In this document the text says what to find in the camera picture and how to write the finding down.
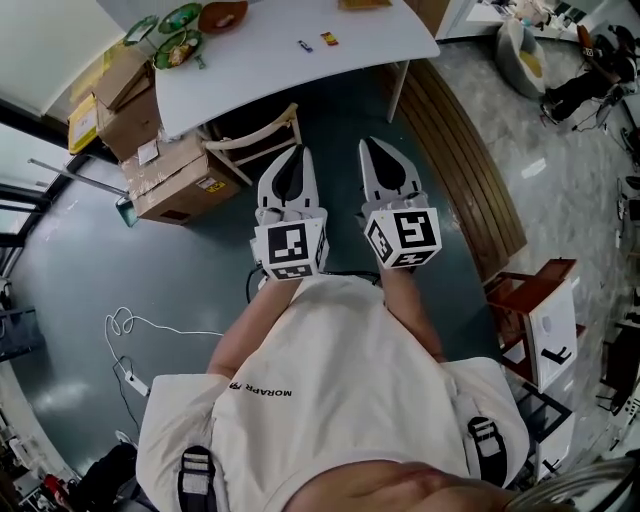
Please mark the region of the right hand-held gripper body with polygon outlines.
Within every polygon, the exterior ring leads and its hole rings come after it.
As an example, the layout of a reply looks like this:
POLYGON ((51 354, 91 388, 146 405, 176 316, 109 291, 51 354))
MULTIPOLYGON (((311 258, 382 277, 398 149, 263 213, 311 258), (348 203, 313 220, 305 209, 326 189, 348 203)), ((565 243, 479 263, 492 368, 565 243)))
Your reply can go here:
POLYGON ((395 199, 375 193, 361 216, 364 237, 384 269, 425 265, 442 249, 438 212, 425 192, 395 199))

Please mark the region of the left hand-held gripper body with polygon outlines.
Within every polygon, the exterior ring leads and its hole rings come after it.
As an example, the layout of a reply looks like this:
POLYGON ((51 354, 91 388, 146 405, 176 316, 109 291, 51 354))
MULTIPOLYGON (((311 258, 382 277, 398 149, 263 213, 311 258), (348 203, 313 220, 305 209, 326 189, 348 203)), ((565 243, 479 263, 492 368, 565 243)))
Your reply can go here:
POLYGON ((327 216, 321 207, 258 208, 258 225, 250 242, 254 261, 275 280, 319 275, 329 252, 327 216))

